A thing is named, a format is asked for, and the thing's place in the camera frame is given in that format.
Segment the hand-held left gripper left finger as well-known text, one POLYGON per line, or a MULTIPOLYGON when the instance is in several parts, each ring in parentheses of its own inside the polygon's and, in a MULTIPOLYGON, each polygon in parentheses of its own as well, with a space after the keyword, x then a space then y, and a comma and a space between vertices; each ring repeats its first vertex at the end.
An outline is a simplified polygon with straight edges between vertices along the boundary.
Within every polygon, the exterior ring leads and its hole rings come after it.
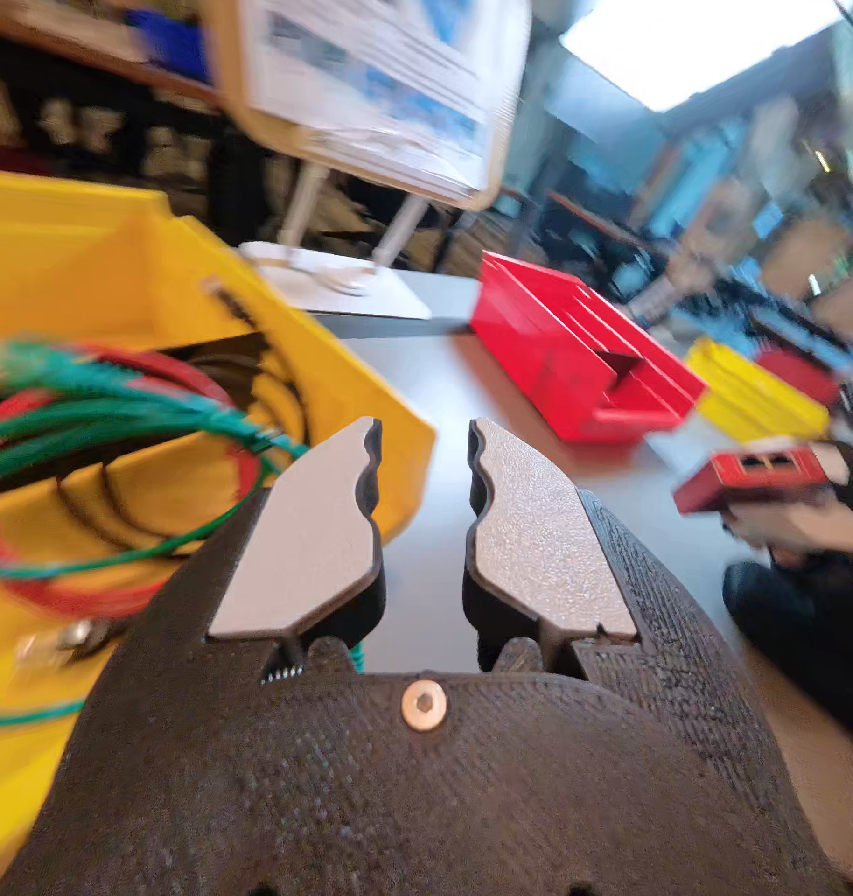
POLYGON ((382 424, 361 417, 282 472, 242 548, 208 635, 217 641, 334 637, 360 644, 385 611, 374 520, 382 424))

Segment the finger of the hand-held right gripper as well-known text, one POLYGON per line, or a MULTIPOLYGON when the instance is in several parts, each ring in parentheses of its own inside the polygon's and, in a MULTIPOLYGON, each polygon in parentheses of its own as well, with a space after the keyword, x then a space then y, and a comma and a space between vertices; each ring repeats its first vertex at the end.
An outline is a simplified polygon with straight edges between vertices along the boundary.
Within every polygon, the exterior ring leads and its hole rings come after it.
POLYGON ((720 513, 726 528, 754 549, 853 556, 853 510, 824 503, 737 503, 720 513))
POLYGON ((792 437, 767 437, 748 442, 748 451, 769 457, 788 456, 797 452, 813 454, 828 480, 836 485, 846 485, 849 466, 836 442, 824 439, 795 439, 792 437))

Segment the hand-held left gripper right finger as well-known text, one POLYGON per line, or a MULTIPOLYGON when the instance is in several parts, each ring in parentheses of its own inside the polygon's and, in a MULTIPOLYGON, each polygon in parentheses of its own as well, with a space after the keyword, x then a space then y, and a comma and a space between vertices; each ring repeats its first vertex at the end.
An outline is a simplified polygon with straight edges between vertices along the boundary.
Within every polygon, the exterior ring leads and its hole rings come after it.
POLYGON ((468 426, 470 507, 463 610, 488 671, 505 644, 538 645, 547 671, 565 647, 632 648, 641 633, 578 487, 488 418, 468 426))

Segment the red ethernet coupler box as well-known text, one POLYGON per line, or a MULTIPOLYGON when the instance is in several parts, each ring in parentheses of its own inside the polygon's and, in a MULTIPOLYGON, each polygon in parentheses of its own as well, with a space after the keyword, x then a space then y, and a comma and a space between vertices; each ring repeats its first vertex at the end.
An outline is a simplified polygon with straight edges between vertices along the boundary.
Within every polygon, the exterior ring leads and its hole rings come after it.
POLYGON ((831 485, 807 446, 712 454, 673 493, 682 515, 728 509, 732 503, 786 501, 831 485))

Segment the red storage bin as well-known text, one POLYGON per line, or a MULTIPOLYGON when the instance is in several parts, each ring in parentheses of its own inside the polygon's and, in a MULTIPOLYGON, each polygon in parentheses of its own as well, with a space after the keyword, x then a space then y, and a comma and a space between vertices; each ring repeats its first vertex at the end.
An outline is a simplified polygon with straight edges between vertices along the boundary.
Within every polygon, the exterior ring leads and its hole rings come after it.
POLYGON ((708 390, 577 277, 497 253, 482 256, 469 325, 564 442, 633 445, 671 432, 708 390))

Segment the yellow storage bin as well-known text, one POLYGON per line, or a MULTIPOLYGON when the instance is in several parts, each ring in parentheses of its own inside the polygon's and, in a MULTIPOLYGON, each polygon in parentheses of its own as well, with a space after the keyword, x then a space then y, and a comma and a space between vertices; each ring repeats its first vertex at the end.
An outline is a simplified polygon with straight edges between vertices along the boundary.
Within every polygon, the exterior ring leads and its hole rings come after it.
MULTIPOLYGON (((253 330, 273 346, 255 375, 254 422, 314 444, 362 416, 382 421, 375 520, 388 544, 420 509, 435 440, 397 391, 196 218, 172 214, 163 194, 0 172, 0 339, 47 338, 145 361, 153 351, 238 352, 253 330)), ((169 535, 231 509, 257 471, 207 434, 127 450, 110 468, 116 498, 139 524, 169 535)), ((76 521, 56 495, 56 475, 39 474, 0 494, 0 559, 53 566, 126 550, 76 521)), ((32 637, 52 646, 72 617, 140 610, 177 566, 167 558, 50 584, 0 582, 0 713, 85 699, 113 644, 58 667, 22 665, 17 648, 32 637)), ((0 877, 36 820, 74 719, 0 728, 0 877)))
POLYGON ((735 442, 811 440, 829 433, 831 418, 823 404, 725 344, 697 339, 685 365, 706 385, 698 413, 735 442))

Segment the small blue bin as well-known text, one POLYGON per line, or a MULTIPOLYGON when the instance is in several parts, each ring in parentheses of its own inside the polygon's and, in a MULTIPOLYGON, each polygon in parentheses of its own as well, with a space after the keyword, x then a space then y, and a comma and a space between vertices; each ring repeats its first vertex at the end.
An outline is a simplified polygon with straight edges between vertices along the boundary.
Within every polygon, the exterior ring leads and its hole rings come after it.
POLYGON ((154 9, 125 11, 126 23, 137 29, 158 67, 188 79, 210 84, 203 30, 197 15, 175 18, 154 9))

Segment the long wooden workbench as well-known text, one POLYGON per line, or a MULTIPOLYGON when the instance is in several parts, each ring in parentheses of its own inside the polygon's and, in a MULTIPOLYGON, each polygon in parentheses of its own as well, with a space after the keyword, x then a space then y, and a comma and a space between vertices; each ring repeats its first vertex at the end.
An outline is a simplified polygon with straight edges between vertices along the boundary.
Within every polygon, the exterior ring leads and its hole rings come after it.
POLYGON ((80 13, 48 14, 42 21, 26 21, 28 2, 0 2, 0 39, 23 49, 37 50, 57 59, 117 75, 156 91, 182 95, 221 108, 218 92, 210 85, 186 78, 152 62, 141 39, 127 35, 128 28, 80 13))

